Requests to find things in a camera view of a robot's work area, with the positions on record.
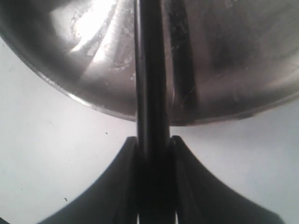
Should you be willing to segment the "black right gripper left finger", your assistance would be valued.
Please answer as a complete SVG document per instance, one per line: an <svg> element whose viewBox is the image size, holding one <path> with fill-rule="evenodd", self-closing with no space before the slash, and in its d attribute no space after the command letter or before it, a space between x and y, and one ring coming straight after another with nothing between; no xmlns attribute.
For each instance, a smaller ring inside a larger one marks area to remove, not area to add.
<svg viewBox="0 0 299 224"><path fill-rule="evenodd" d="M44 224L136 224L136 137L128 137L105 172Z"/></svg>

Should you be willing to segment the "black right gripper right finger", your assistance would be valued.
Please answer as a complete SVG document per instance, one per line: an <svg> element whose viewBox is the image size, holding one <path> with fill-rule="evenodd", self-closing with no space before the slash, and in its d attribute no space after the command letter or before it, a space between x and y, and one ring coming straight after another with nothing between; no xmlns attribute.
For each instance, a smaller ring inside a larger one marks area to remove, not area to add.
<svg viewBox="0 0 299 224"><path fill-rule="evenodd" d="M171 138L180 224L282 224L276 213L254 203L216 178L179 136Z"/></svg>

